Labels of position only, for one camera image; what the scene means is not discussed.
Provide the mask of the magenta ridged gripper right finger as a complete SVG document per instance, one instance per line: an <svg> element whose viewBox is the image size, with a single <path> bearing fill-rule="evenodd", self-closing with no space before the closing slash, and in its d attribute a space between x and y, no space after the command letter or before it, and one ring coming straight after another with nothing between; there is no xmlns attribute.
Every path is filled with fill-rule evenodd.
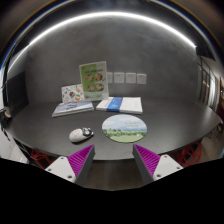
<svg viewBox="0 0 224 224"><path fill-rule="evenodd" d="M169 155L160 156L137 144L133 145L132 154L145 185L182 169Z"/></svg>

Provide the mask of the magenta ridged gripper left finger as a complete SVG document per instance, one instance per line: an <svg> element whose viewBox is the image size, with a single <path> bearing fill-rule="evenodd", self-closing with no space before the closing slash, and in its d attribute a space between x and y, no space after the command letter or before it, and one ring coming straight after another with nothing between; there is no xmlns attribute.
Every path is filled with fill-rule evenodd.
<svg viewBox="0 0 224 224"><path fill-rule="evenodd" d="M72 183L84 184L94 156L94 146L90 145L68 157L58 157L46 168L46 171Z"/></svg>

